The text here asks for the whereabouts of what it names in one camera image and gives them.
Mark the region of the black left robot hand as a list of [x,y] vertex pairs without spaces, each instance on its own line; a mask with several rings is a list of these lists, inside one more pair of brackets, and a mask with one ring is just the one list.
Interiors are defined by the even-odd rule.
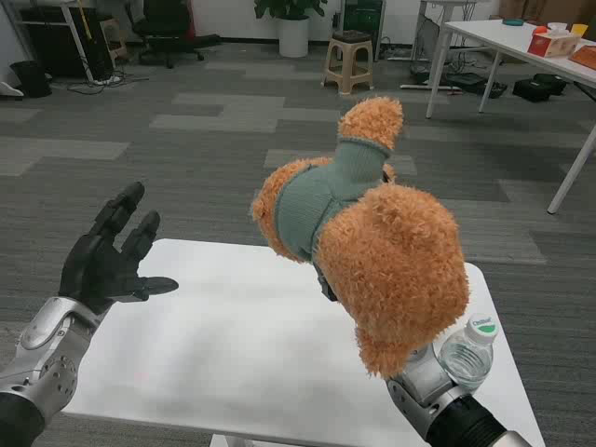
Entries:
[[145,302],[152,295],[178,289],[178,282],[172,278],[147,278],[138,274],[140,262],[156,240],[160,226],[158,212],[147,213],[120,249],[114,246],[115,237],[129,222],[144,192],[143,184],[134,182],[106,202],[64,262],[60,296],[71,298],[100,315],[116,302]]

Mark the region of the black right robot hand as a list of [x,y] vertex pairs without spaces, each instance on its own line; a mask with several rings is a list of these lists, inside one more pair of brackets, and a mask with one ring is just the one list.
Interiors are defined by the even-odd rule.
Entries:
[[336,303],[337,302],[337,297],[334,293],[334,291],[332,290],[331,285],[329,284],[329,282],[327,281],[327,279],[325,278],[322,270],[319,268],[318,265],[314,264],[314,267],[317,271],[318,274],[318,283],[321,287],[321,292],[324,296],[327,297],[327,299],[330,302]]

